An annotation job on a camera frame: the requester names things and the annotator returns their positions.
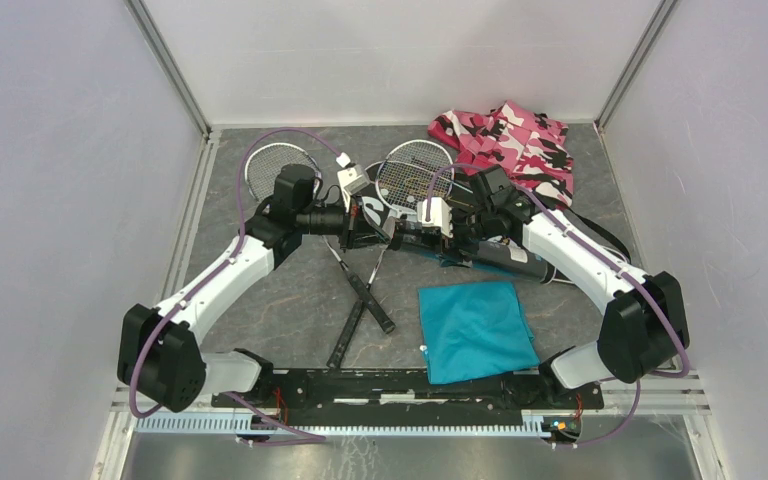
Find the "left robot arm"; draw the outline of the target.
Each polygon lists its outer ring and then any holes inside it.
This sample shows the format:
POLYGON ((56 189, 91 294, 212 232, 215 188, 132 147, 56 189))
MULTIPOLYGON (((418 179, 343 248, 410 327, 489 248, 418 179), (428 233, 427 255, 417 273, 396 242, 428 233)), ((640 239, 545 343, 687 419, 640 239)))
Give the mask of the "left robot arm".
POLYGON ((268 362, 244 349, 205 353, 201 344, 229 307, 270 275, 301 245, 306 235, 341 235, 358 220, 378 226, 365 210, 362 194, 372 185, 365 168, 349 162, 337 173, 340 198, 317 202, 322 182, 305 164, 245 171, 248 186, 268 182, 257 195, 256 212, 213 263, 177 293, 154 307, 136 304, 125 314, 117 375, 129 388, 132 415, 147 418, 160 409, 181 412, 200 395, 237 394, 250 407, 266 405, 274 394, 268 362))

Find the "badminton racket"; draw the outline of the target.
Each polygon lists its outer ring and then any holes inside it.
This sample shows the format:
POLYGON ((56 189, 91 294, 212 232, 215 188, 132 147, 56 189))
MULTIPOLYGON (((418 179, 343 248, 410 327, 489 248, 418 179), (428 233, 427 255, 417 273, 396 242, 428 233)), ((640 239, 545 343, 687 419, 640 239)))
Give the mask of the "badminton racket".
MULTIPOLYGON (((247 155, 243 179, 258 202, 258 213, 269 210, 271 213, 305 218, 312 233, 330 227, 333 208, 318 199, 323 185, 322 173, 315 160, 300 147, 276 142, 257 148, 247 155)), ((369 311, 384 333, 392 333, 396 325, 371 294, 372 283, 362 282, 336 249, 329 247, 328 250, 357 294, 344 331, 352 333, 363 312, 369 311)))
MULTIPOLYGON (((362 200, 379 201, 389 207, 393 224, 397 221, 418 221, 416 206, 425 197, 434 172, 450 164, 452 164, 450 154, 437 143, 428 140, 404 142, 391 150, 385 160, 378 165, 374 175, 374 192, 370 195, 364 194, 362 200)), ((444 173, 438 179, 433 193, 436 196, 446 197, 451 192, 453 183, 453 173, 444 173)), ((371 289, 383 256, 384 250, 380 252, 369 279, 360 283, 363 291, 371 289)), ((327 367, 340 368, 364 310, 366 310, 366 304, 358 294, 326 362, 327 367)))

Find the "black racket cover bag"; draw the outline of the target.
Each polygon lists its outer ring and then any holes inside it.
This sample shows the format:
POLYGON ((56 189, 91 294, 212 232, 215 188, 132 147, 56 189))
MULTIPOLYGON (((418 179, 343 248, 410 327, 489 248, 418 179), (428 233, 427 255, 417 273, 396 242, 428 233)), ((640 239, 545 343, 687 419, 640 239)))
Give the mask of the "black racket cover bag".
POLYGON ((357 245, 371 239, 377 232, 391 250, 404 250, 433 258, 442 267, 464 267, 494 271, 506 275, 519 275, 543 284, 572 281, 546 260, 523 249, 505 237, 494 237, 472 244, 465 249, 446 247, 440 235, 422 229, 415 210, 417 199, 410 190, 425 189, 431 172, 420 166, 402 163, 409 172, 394 187, 378 180, 384 171, 382 162, 366 168, 370 184, 360 192, 360 208, 366 222, 366 233, 358 233, 357 245))

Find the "black shuttlecock tube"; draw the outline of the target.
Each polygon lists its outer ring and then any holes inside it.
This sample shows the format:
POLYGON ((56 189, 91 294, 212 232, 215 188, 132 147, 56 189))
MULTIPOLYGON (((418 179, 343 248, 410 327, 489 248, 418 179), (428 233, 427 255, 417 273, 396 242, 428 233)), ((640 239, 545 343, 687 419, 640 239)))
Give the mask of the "black shuttlecock tube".
POLYGON ((557 269, 542 257, 498 241, 457 243, 438 230, 418 222, 398 221, 389 249, 405 250, 438 261, 441 267, 462 267, 524 277, 541 284, 549 283, 557 269))

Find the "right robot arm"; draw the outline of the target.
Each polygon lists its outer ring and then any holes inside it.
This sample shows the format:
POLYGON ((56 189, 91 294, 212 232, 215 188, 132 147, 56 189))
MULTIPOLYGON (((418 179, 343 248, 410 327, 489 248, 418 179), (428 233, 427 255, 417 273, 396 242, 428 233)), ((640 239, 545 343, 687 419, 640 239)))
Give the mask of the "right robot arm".
POLYGON ((559 269, 603 315, 597 340, 544 363, 537 392, 545 405, 562 408, 591 382, 631 384, 647 374, 681 378, 689 372, 689 334, 676 278, 665 271, 649 275, 611 256, 499 166, 476 168, 470 182, 479 203, 476 213, 490 215, 490 227, 479 220, 455 224, 449 205, 432 186, 417 205, 422 224, 457 240, 468 234, 498 236, 505 227, 507 237, 559 269))

